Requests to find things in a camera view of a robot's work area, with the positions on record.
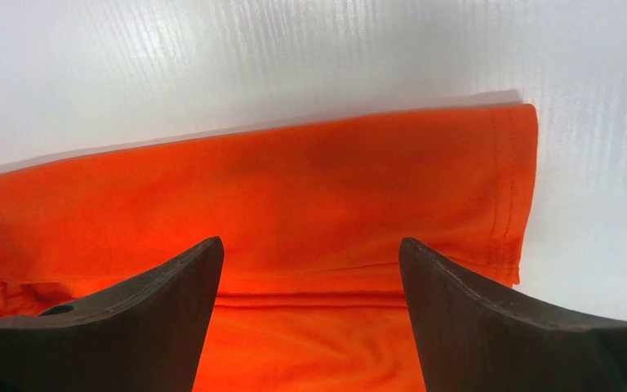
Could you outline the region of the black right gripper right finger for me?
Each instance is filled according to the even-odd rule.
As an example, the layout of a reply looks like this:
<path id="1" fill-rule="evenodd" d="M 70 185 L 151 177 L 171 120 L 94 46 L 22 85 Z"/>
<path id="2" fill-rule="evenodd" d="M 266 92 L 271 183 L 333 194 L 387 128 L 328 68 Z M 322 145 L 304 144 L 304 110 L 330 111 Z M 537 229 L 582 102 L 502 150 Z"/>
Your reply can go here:
<path id="1" fill-rule="evenodd" d="M 429 391 L 627 391 L 627 321 L 517 292 L 405 238 L 402 285 Z"/>

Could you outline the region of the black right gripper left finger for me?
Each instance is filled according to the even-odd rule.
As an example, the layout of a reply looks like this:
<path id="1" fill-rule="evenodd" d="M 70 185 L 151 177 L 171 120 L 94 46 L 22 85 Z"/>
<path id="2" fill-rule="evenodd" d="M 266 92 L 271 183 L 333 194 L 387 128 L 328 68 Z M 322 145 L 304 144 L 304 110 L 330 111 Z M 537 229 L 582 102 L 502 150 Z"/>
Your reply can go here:
<path id="1" fill-rule="evenodd" d="M 190 391 L 224 257 L 208 238 L 79 300 L 0 318 L 0 391 Z"/>

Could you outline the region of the orange t shirt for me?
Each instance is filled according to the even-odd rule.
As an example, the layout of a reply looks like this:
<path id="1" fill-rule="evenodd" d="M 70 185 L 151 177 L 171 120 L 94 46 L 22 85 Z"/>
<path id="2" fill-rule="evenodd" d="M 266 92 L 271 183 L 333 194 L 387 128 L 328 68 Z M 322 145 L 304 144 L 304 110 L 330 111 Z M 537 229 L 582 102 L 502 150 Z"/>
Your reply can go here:
<path id="1" fill-rule="evenodd" d="M 518 283 L 532 105 L 411 111 L 89 155 L 0 175 L 0 317 L 218 236 L 197 391 L 420 391 L 398 249 Z"/>

